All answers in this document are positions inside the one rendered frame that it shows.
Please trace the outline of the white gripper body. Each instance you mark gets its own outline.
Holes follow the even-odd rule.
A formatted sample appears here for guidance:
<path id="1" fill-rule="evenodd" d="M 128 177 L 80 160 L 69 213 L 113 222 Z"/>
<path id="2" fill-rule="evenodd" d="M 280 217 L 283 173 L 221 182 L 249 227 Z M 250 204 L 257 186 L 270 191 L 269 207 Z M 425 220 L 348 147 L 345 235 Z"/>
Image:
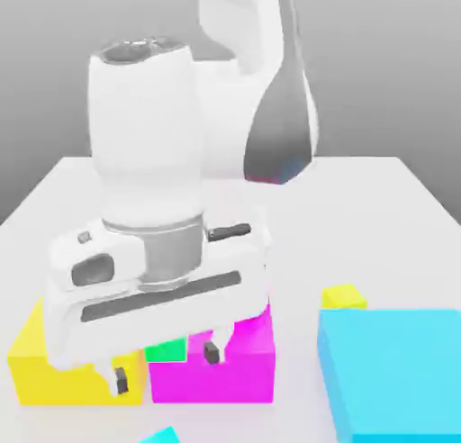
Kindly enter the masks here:
<path id="1" fill-rule="evenodd" d="M 59 370 L 112 368 L 115 357 L 202 331 L 228 333 L 268 303 L 261 222 L 208 229 L 201 218 L 129 229 L 102 220 L 50 247 L 45 348 Z"/>

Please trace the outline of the small green cube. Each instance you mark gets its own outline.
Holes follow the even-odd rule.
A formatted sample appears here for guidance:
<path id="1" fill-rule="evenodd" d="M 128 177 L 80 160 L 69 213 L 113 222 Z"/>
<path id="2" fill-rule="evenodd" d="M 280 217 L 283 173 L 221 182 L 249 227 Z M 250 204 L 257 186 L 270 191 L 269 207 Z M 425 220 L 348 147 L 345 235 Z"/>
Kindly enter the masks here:
<path id="1" fill-rule="evenodd" d="M 187 359 L 187 337 L 144 348 L 147 363 L 184 363 Z"/>

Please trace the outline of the small cyan cube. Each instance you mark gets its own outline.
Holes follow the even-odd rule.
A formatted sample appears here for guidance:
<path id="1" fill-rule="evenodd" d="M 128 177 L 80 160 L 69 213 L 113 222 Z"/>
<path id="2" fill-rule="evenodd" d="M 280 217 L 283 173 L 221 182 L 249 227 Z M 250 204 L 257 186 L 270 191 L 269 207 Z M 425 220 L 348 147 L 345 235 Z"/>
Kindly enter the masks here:
<path id="1" fill-rule="evenodd" d="M 174 428 L 169 426 L 140 440 L 138 443 L 180 443 Z"/>

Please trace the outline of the small yellow cube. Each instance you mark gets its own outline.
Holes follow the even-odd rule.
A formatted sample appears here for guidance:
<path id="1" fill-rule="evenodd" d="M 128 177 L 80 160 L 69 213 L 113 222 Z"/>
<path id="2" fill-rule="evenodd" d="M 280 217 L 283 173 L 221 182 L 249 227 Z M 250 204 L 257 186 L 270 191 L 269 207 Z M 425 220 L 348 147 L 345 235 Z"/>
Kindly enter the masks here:
<path id="1" fill-rule="evenodd" d="M 335 285 L 323 290 L 321 308 L 364 310 L 367 308 L 367 300 L 353 285 Z"/>

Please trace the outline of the large magenta box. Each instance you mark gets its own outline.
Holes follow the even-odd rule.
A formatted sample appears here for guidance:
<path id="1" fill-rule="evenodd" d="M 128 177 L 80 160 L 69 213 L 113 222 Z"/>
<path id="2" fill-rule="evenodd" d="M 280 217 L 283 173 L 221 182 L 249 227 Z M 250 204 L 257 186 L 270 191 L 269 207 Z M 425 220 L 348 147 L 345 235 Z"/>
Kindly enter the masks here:
<path id="1" fill-rule="evenodd" d="M 271 312 L 235 324 L 225 362 L 209 365 L 203 344 L 210 331 L 187 337 L 184 363 L 148 363 L 155 403 L 270 403 L 274 397 L 276 346 Z"/>

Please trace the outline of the large yellow box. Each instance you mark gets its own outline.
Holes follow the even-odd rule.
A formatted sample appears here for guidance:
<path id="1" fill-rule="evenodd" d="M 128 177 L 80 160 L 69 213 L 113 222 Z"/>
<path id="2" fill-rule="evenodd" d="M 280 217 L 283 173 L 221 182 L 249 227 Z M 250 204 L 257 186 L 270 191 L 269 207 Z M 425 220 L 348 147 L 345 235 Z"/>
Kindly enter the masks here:
<path id="1" fill-rule="evenodd" d="M 7 362 L 22 405 L 141 405 L 148 381 L 143 350 L 114 359 L 113 366 L 123 368 L 128 379 L 128 391 L 117 397 L 91 365 L 68 371 L 49 365 L 42 301 L 35 304 L 9 349 Z"/>

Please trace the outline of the large cyan box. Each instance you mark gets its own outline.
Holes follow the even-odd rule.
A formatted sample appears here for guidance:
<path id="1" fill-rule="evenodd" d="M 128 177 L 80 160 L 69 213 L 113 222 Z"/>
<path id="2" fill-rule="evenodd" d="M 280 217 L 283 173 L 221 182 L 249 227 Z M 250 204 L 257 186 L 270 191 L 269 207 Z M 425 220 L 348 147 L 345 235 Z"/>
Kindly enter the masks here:
<path id="1" fill-rule="evenodd" d="M 461 312 L 322 310 L 338 443 L 461 443 Z"/>

